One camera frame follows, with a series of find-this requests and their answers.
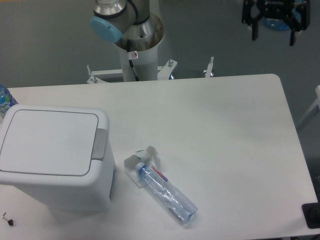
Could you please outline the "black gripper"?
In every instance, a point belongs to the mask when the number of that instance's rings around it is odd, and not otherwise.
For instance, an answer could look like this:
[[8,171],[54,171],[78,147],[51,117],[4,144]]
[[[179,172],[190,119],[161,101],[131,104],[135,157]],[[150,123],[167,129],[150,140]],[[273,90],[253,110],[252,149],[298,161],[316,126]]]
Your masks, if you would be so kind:
[[[256,6],[259,13],[252,17],[252,7]],[[293,9],[300,14],[298,20]],[[287,21],[290,28],[289,45],[296,42],[296,33],[304,31],[311,22],[311,1],[302,0],[244,0],[242,3],[241,22],[251,27],[251,40],[255,41],[259,34],[258,22],[262,19]]]

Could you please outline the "silver robot arm blue cap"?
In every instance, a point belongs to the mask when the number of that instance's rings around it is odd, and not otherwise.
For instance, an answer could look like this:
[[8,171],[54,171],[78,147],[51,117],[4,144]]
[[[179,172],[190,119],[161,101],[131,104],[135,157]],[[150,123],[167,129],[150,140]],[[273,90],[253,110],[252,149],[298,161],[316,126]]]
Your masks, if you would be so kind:
[[[148,0],[96,0],[90,25],[107,42],[116,43],[133,25],[142,25],[150,18]],[[241,22],[251,28],[251,39],[259,34],[262,19],[283,21],[290,29],[289,45],[296,42],[296,33],[305,31],[311,21],[309,0],[244,0]]]

